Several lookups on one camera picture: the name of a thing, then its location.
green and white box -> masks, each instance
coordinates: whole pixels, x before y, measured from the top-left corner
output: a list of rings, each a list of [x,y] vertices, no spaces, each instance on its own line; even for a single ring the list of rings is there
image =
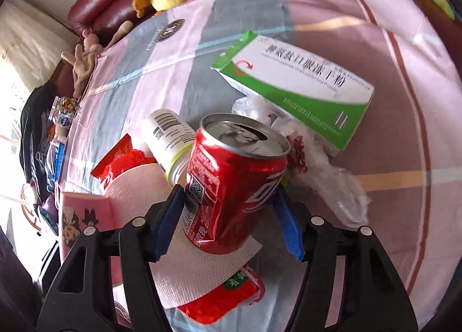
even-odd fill
[[[301,120],[332,156],[345,149],[374,94],[374,86],[343,67],[250,31],[212,68],[243,94],[261,95],[281,115]]]

plastic bag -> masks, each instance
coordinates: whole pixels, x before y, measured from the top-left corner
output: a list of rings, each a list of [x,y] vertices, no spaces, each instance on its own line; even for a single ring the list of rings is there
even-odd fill
[[[105,190],[124,171],[155,162],[154,157],[146,157],[144,152],[133,149],[132,139],[126,134],[96,165],[91,175],[98,178],[101,188]]]
[[[233,105],[233,113],[268,124],[277,112],[261,96],[243,97]],[[271,128],[283,134],[292,145],[288,156],[291,182],[316,191],[342,224],[358,228],[367,225],[369,197],[347,170],[332,166],[314,132],[297,119],[276,118]]]
[[[260,278],[244,265],[223,284],[178,309],[201,324],[212,324],[240,304],[253,304],[265,294]]]

round logo on tablecloth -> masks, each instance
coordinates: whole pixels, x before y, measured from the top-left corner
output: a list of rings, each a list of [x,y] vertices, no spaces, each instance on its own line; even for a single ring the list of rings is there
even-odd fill
[[[177,19],[172,21],[161,33],[158,34],[156,42],[162,42],[172,37],[180,30],[180,28],[183,26],[183,23],[184,19]]]

clear plastic bag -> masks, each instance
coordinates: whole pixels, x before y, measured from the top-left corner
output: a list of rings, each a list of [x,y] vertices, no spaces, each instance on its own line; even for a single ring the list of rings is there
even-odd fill
[[[369,197],[349,171],[330,164],[309,127],[296,119],[274,119],[276,110],[261,96],[240,98],[232,112],[259,120],[287,137],[292,145],[287,167],[291,181],[317,192],[342,224],[352,228],[368,224]]]

cartoon character print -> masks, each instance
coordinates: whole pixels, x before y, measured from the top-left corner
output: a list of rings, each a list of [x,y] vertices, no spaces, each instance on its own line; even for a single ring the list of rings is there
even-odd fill
[[[62,237],[66,246],[72,248],[80,233],[78,216],[72,208],[64,207],[62,214]]]
[[[85,208],[85,216],[82,219],[82,222],[88,227],[95,227],[99,223],[99,220],[96,218],[94,208],[91,210]]]

